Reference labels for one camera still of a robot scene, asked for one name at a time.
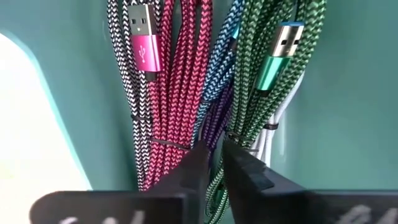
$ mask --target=green usb connector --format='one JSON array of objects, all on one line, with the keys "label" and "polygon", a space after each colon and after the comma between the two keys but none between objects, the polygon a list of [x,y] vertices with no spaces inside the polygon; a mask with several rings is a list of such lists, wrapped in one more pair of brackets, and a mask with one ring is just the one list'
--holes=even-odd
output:
[{"label": "green usb connector", "polygon": [[276,76],[290,62],[296,51],[303,30],[303,22],[281,23],[272,41],[269,54],[261,63],[256,81],[258,90],[271,90]]}]

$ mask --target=pink braided cable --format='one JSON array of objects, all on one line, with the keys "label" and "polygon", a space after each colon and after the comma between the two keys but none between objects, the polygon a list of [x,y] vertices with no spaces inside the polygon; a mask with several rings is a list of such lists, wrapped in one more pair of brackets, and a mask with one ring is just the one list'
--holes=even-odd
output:
[{"label": "pink braided cable", "polygon": [[[157,89],[151,89],[152,114],[157,116],[158,120],[153,120],[153,125],[159,127],[158,133],[154,132],[153,137],[162,139],[167,133],[167,83],[170,71],[170,48],[171,48],[171,35],[172,35],[172,16],[175,0],[167,0],[164,2],[164,10],[162,21],[160,23],[160,56],[163,58],[163,70],[157,75]],[[149,171],[146,175],[144,182],[144,189],[148,190],[156,180],[159,181],[160,170],[163,161],[163,151],[165,147],[157,142],[152,142],[150,150],[150,165]]]},{"label": "pink braided cable", "polygon": [[181,140],[183,145],[190,145],[192,138],[193,125],[195,124],[197,109],[200,104],[200,98],[203,91],[203,84],[205,82],[206,67],[208,63],[208,54],[211,41],[211,26],[212,26],[212,0],[201,1],[201,22],[198,36],[198,43],[196,49],[196,57],[193,62],[193,70],[186,98],[186,107],[183,111],[183,123],[181,125],[182,133]]},{"label": "pink braided cable", "polygon": [[[150,85],[154,135],[160,140],[189,146],[193,125],[200,104],[208,63],[211,40],[212,2],[201,0],[201,24],[195,50],[195,16],[197,0],[181,0],[183,22],[178,35],[173,65],[170,71],[172,12],[175,0],[166,0],[161,22],[161,57],[164,70],[158,75],[158,85]],[[144,188],[156,184],[162,175],[176,167],[187,150],[153,142],[150,168]]]},{"label": "pink braided cable", "polygon": [[[193,59],[195,56],[195,18],[196,18],[196,0],[187,0],[185,1],[185,9],[184,12],[187,14],[187,18],[185,19],[187,21],[188,25],[188,33],[187,33],[187,39],[188,39],[188,44],[187,44],[187,53],[183,55],[185,57],[185,77],[183,78],[183,83],[181,86],[181,97],[178,98],[178,112],[177,112],[177,125],[175,129],[176,134],[176,142],[183,146],[189,146],[189,144],[186,144],[184,142],[184,139],[186,138],[186,135],[192,133],[187,133],[187,120],[185,119],[186,116],[188,116],[186,111],[184,110],[185,108],[191,107],[192,101],[188,101],[187,99],[189,98],[189,89],[194,88],[194,86],[191,86],[190,84],[190,75],[192,76],[192,68],[193,68]],[[173,154],[176,155],[174,156],[174,160],[178,164],[180,160],[182,159],[182,151],[175,149],[173,151]]]},{"label": "pink braided cable", "polygon": [[[184,92],[180,91],[180,89],[184,88],[185,86],[185,79],[184,77],[184,67],[185,67],[185,55],[187,54],[187,37],[188,34],[191,32],[191,30],[188,29],[187,27],[187,22],[189,15],[187,13],[188,7],[185,6],[185,2],[181,2],[182,4],[182,24],[180,28],[180,33],[178,34],[178,39],[177,39],[177,46],[175,49],[175,55],[174,55],[174,60],[173,60],[173,67],[172,67],[172,75],[171,75],[171,80],[170,80],[170,88],[169,88],[169,132],[167,136],[167,140],[175,143],[179,143],[178,141],[178,136],[179,136],[179,124],[178,124],[178,111],[180,110],[180,107],[178,106],[179,99],[183,98]],[[167,146],[166,148],[166,157],[168,160],[168,163],[165,163],[164,166],[164,174],[168,174],[169,170],[172,169],[177,165],[177,161],[175,160],[175,157],[173,154],[175,153],[176,149],[175,147],[172,146]]]}]

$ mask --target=window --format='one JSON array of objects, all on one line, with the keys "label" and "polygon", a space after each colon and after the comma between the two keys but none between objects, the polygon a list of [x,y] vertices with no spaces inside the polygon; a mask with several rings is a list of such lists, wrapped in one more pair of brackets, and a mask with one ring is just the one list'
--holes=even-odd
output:
[{"label": "window", "polygon": [[41,196],[90,185],[39,66],[2,34],[0,49],[0,218],[23,224]]}]

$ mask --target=blue braided cable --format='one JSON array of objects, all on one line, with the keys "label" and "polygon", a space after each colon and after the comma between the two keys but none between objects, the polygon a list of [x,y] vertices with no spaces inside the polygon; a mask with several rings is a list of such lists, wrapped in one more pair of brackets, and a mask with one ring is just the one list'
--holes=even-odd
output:
[{"label": "blue braided cable", "polygon": [[232,77],[232,72],[228,68],[233,64],[234,53],[231,50],[228,51],[228,47],[232,41],[231,36],[235,37],[236,35],[236,27],[240,22],[243,6],[244,0],[233,1],[211,52],[203,87],[203,98],[199,105],[197,120],[193,127],[194,135],[191,145],[193,145],[197,138],[198,130],[211,105],[211,101],[219,97],[222,88],[228,84]]},{"label": "blue braided cable", "polygon": [[195,130],[193,140],[196,139],[201,123],[205,119],[207,111],[209,110],[212,102],[214,102],[220,96],[223,89],[232,80],[235,71],[234,60],[235,53],[230,50],[216,73],[216,79],[218,80],[218,82],[212,82],[211,85],[207,86],[207,90],[210,91],[205,91],[203,93],[202,102],[200,103],[198,108],[197,120],[195,121],[195,124],[193,126],[193,129]]}]

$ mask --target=pink usb connector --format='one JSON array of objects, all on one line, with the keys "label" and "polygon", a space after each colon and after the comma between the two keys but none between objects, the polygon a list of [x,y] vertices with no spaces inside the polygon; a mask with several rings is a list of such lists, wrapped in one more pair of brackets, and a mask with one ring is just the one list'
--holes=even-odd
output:
[{"label": "pink usb connector", "polygon": [[161,71],[160,39],[156,31],[153,5],[129,6],[128,10],[137,69],[145,72]]}]

